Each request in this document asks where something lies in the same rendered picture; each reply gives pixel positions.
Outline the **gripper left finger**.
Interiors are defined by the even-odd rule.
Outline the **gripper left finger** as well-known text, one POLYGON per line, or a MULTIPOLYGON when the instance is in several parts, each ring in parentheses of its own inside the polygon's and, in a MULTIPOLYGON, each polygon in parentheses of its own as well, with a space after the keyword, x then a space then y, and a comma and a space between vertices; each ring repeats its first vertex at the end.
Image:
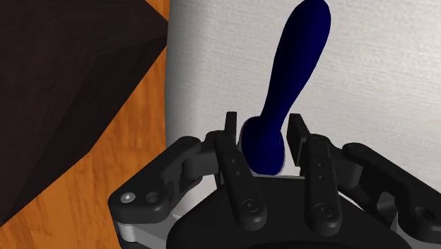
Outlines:
POLYGON ((164 221, 180 200, 206 175, 225 187, 235 222, 246 231, 266 223, 267 208, 246 160, 235 143, 236 112, 228 112, 225 127, 204 140, 184 136, 116 189, 107 204, 121 224, 164 221))

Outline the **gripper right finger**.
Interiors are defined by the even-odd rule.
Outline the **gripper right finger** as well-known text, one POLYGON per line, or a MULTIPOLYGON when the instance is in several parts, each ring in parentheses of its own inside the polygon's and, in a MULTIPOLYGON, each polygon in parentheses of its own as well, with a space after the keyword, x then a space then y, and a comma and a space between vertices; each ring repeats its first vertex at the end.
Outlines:
POLYGON ((331 236, 348 216, 339 200, 344 194, 370 218, 387 228, 397 223, 413 239, 441 243, 441 193, 370 147, 309 132, 301 115, 289 116, 287 141, 305 179, 307 225, 331 236))

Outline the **white textured furniture top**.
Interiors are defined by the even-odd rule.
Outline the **white textured furniture top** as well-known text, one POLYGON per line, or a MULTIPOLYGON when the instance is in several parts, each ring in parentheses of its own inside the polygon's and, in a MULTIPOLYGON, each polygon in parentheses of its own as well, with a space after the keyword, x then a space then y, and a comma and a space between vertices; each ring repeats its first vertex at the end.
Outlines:
MULTIPOLYGON (((165 137, 258 115, 301 0, 170 0, 165 137)), ((331 30, 291 110, 336 146, 359 142, 441 192, 441 0, 326 0, 331 30)))

